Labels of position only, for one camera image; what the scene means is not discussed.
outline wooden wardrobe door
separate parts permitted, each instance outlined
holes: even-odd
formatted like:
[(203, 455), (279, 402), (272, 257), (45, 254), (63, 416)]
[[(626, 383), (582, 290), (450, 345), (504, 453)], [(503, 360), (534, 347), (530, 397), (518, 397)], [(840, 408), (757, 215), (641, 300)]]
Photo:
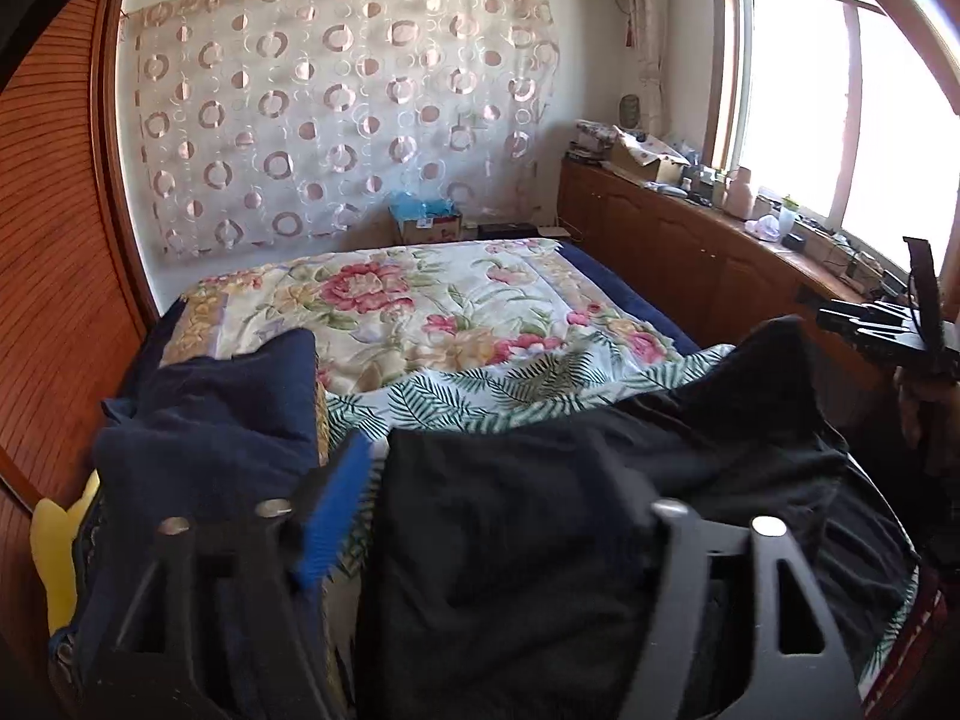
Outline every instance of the wooden wardrobe door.
[[(0, 449), (68, 504), (143, 335), (122, 289), (93, 163), (91, 65), (104, 0), (72, 0), (0, 93)], [(0, 631), (42, 668), (44, 596), (30, 520), (0, 490)]]

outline navy blue blanket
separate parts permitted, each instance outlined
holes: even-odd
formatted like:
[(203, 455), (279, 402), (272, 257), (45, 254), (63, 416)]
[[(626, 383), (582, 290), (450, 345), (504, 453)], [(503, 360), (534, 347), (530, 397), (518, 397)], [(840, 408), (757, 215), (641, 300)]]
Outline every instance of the navy blue blanket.
[(141, 370), (136, 397), (104, 402), (109, 425), (92, 456), (105, 527), (74, 621), (80, 678), (109, 618), (130, 600), (163, 519), (248, 517), (315, 469), (314, 355), (313, 334), (291, 330), (232, 360)]
[(622, 278), (607, 266), (598, 263), (587, 252), (579, 250), (573, 244), (563, 244), (560, 254), (570, 262), (570, 265), (603, 290), (617, 307), (628, 314), (633, 314), (637, 319), (650, 322), (664, 336), (673, 338), (673, 346), (680, 354), (693, 354), (700, 351), (699, 346), (690, 341), (686, 333), (680, 330), (672, 319), (641, 298), (624, 283)]

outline white wall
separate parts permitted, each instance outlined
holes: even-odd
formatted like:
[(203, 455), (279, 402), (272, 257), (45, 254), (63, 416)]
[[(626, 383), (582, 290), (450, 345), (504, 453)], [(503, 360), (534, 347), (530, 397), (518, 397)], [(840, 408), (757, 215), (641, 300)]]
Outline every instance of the white wall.
[(713, 0), (669, 0), (664, 95), (671, 136), (700, 148), (713, 62)]
[[(157, 1), (161, 0), (124, 0), (123, 8), (127, 12), (133, 12)], [(625, 17), (613, 0), (549, 1), (560, 39), (560, 69), (555, 77), (551, 106), (541, 124), (536, 187), (536, 203), (544, 209), (538, 219), (540, 223), (553, 220), (560, 177), (560, 158), (566, 143), (573, 136), (573, 119), (616, 121), (626, 34)], [(121, 132), (121, 151), (123, 146)], [(123, 158), (125, 165), (131, 168), (136, 165), (135, 154), (124, 153)], [(131, 186), (131, 182), (125, 183), (128, 187)], [(148, 211), (150, 203), (137, 200), (137, 197), (128, 197), (134, 228), (139, 228), (136, 232), (141, 256), (157, 306), (162, 311), (180, 292), (203, 276), (277, 259), (278, 252), (267, 250), (235, 255), (229, 259), (209, 258), (171, 264), (162, 259), (159, 250), (152, 250), (146, 245), (150, 236), (144, 233), (149, 230), (149, 225), (153, 224)], [(386, 242), (343, 240), (339, 242), (339, 247), (383, 245)], [(313, 253), (319, 251), (320, 245), (316, 241), (304, 242), (303, 251), (285, 250), (280, 258), (288, 259)]]

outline floral bedspread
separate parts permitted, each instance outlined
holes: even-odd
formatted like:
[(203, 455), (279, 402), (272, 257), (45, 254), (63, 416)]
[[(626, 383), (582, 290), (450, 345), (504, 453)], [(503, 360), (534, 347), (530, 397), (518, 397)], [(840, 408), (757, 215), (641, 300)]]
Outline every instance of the floral bedspread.
[(330, 394), (363, 394), (419, 370), (513, 365), (592, 347), (594, 377), (680, 355), (624, 314), (545, 239), (330, 253), (206, 279), (163, 362), (255, 351), (294, 327), (317, 339)]

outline plastic bottle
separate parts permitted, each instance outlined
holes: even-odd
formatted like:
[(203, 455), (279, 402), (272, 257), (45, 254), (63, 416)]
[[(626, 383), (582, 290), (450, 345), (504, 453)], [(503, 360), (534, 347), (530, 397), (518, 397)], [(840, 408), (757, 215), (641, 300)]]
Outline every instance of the plastic bottle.
[(713, 177), (713, 195), (710, 198), (710, 205), (714, 208), (723, 208), (723, 202), (727, 197), (727, 177), (721, 170), (717, 170)]
[(793, 223), (797, 220), (797, 212), (800, 210), (800, 204), (791, 199), (789, 194), (784, 198), (784, 204), (781, 205), (781, 215), (779, 216), (779, 235), (781, 241), (784, 240), (793, 229)]

